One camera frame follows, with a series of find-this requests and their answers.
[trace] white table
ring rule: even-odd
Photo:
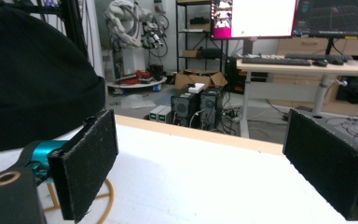
[[[237,61],[237,67],[247,72],[245,81],[245,91],[243,94],[243,109],[241,118],[241,136],[249,138],[248,125],[246,120],[247,105],[250,98],[274,99],[274,100],[293,100],[302,102],[313,102],[312,112],[320,114],[324,103],[324,96],[329,86],[330,77],[352,76],[358,77],[358,66],[332,65],[326,67],[319,66],[292,66],[275,64],[251,64]],[[310,85],[293,85],[272,82],[252,82],[252,72],[263,72],[271,74],[287,75],[312,75],[320,76],[322,79],[318,87]]]
[[[107,177],[115,199],[104,223],[347,223],[282,155],[282,145],[116,119],[119,154]],[[0,171],[19,153],[0,153]],[[39,192],[42,204],[51,203],[45,185]],[[106,205],[94,201],[80,223],[96,223]],[[73,223],[59,210],[46,217]]]

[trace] black cloth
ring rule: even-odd
[[[49,140],[103,109],[104,79],[65,35],[0,6],[0,150]]]

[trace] floor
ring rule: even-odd
[[[149,112],[158,105],[171,105],[171,96],[175,94],[173,85],[163,84],[159,92],[152,88],[126,89],[124,94],[115,95],[109,91],[106,109],[114,109],[118,115],[137,119],[148,119]],[[241,114],[242,95],[226,92],[223,99],[226,112]],[[248,125],[251,139],[282,144],[285,137],[287,122],[282,115],[288,108],[270,105],[267,100],[252,100],[248,107]],[[239,123],[235,119],[222,117],[219,126],[213,132],[240,135]]]

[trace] black monitor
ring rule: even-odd
[[[291,37],[296,0],[211,0],[211,38]]]
[[[358,0],[298,0],[293,35],[358,39]]]

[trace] black keyboard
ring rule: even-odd
[[[288,53],[284,55],[284,58],[289,59],[306,59],[306,60],[327,60],[327,61],[342,61],[347,62],[348,60],[353,60],[351,55],[338,54],[338,55],[329,55],[329,54],[296,54]]]
[[[305,59],[271,59],[271,58],[242,58],[242,63],[277,64],[311,66],[311,62]]]

